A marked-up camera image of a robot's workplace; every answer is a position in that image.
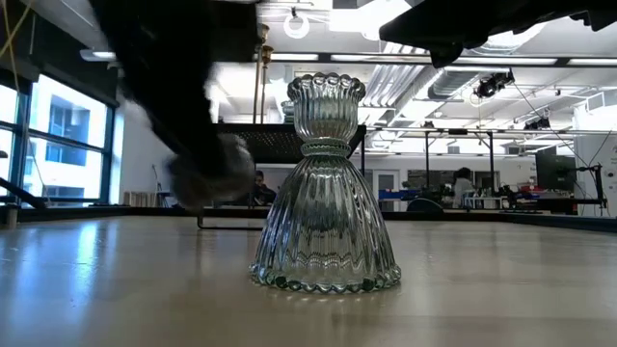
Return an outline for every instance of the door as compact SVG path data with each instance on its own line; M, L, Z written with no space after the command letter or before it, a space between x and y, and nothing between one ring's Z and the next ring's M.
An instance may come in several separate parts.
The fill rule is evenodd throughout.
M392 171L373 171L373 194L379 200L379 191L384 189L400 189L399 172ZM379 206L383 212L399 212L400 200L379 200Z

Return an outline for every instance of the spotlight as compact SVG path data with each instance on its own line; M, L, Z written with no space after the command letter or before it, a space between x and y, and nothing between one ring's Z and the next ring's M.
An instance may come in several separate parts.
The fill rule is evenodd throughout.
M491 77L480 80L480 85L473 91L479 98L487 98L494 96L497 92L503 90L505 86L514 83L516 80L512 69L507 73L493 73Z
M542 130L550 129L549 118L540 118L536 121L528 122L524 125L523 130Z

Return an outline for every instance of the desk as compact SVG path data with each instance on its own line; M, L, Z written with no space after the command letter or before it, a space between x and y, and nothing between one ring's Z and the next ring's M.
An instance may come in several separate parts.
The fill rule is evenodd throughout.
M192 218L169 217L23 224L0 232L0 346L617 346L614 234L387 226L401 284L319 295L253 284L260 233L240 227L199 232Z

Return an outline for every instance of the light fixture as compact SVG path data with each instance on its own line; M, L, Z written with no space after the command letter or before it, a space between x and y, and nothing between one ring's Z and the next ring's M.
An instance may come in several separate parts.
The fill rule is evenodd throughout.
M101 59L116 59L116 53L114 52L93 52L93 54Z
M114 54L114 52L82 49L79 51L79 54L86 62L114 62L116 60L116 54Z
M317 54L272 53L273 62L296 62L296 61L316 62L318 58L319 56Z
M428 55L395 55L395 54L333 54L333 62L370 62L375 64L423 64L430 65Z
M528 58L528 57L460 57L454 64L481 64L481 65L499 65L501 67L508 65L519 66L550 66L557 62L555 58Z
M291 29L291 20L295 18L300 18L302 20L302 24L298 29ZM310 30L309 18L304 13L293 13L289 14L285 18L285 22L282 24L282 28L285 33L292 39L302 39L304 38Z
M506 73L510 71L508 67L444 67L446 71L452 72L502 72Z
M617 58L574 58L568 62L568 65L580 65L580 66L617 66Z
M354 10L332 10L330 31L362 33L367 40L378 40L379 29L411 6L404 0L374 0Z

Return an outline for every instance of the glass candle holder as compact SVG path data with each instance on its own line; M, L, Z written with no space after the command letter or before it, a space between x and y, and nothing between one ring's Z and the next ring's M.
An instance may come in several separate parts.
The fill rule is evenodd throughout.
M335 73L289 84L303 159L283 183L261 233L252 278L287 290L370 292L401 278L386 224L347 160L364 84Z

